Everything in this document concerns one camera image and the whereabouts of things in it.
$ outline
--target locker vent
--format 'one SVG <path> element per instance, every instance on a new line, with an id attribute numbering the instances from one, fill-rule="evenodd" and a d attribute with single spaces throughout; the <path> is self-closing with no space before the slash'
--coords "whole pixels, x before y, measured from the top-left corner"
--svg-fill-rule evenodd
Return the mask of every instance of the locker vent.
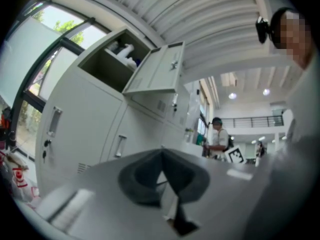
<path id="1" fill-rule="evenodd" d="M 131 84 L 131 88 L 132 89 L 137 89 L 139 88 L 140 84 L 141 84 L 142 78 L 138 78 L 138 79 L 134 79 L 132 84 Z"/>
<path id="2" fill-rule="evenodd" d="M 162 100 L 159 100 L 157 109 L 162 112 L 165 112 L 166 104 Z"/>
<path id="3" fill-rule="evenodd" d="M 84 163 L 78 163 L 78 174 L 83 173 L 84 171 L 86 171 L 87 169 L 89 169 L 91 166 L 84 164 Z"/>

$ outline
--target tree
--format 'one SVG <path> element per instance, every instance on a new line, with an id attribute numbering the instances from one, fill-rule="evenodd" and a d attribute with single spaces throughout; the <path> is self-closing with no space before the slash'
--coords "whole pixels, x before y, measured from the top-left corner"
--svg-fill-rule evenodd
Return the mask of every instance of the tree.
<path id="1" fill-rule="evenodd" d="M 75 23 L 74 20 L 69 20 L 63 23 L 62 25 L 60 25 L 60 23 L 61 23 L 60 20 L 58 20 L 55 23 L 55 26 L 53 27 L 53 29 L 62 34 L 78 25 L 77 23 Z M 77 45 L 81 45 L 81 43 L 84 41 L 84 33 L 81 31 L 78 34 L 76 34 L 74 37 L 72 37 L 70 40 L 75 42 Z"/>
<path id="2" fill-rule="evenodd" d="M 44 21 L 44 10 L 41 10 L 39 12 L 37 12 L 35 15 L 32 16 L 32 18 L 34 18 L 35 20 L 39 21 L 39 22 L 43 22 Z"/>

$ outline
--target white bottle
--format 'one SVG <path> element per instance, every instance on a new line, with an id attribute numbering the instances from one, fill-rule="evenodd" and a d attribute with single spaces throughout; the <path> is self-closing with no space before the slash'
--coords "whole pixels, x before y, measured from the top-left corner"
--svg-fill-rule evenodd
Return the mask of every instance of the white bottle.
<path id="1" fill-rule="evenodd" d="M 122 51 L 120 51 L 117 56 L 120 58 L 126 58 L 129 53 L 131 53 L 135 47 L 132 44 L 125 44 L 126 48 L 124 48 Z"/>

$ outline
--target ceiling light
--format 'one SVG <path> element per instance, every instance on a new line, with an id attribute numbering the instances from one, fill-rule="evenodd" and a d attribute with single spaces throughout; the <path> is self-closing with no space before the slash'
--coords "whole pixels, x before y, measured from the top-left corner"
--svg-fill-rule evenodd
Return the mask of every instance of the ceiling light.
<path id="1" fill-rule="evenodd" d="M 270 94 L 270 90 L 269 89 L 264 89 L 263 90 L 263 95 L 264 96 L 267 96 L 267 95 L 269 95 Z"/>
<path id="2" fill-rule="evenodd" d="M 235 93 L 230 93 L 229 99 L 234 100 L 237 97 Z"/>

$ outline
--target balcony railing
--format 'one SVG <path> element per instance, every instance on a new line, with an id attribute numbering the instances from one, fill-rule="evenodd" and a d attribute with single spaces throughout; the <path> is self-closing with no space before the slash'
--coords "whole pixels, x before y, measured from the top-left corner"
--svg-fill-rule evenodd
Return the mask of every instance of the balcony railing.
<path id="1" fill-rule="evenodd" d="M 244 117 L 244 118 L 221 118 L 225 128 L 261 128 L 283 126 L 282 115 Z"/>

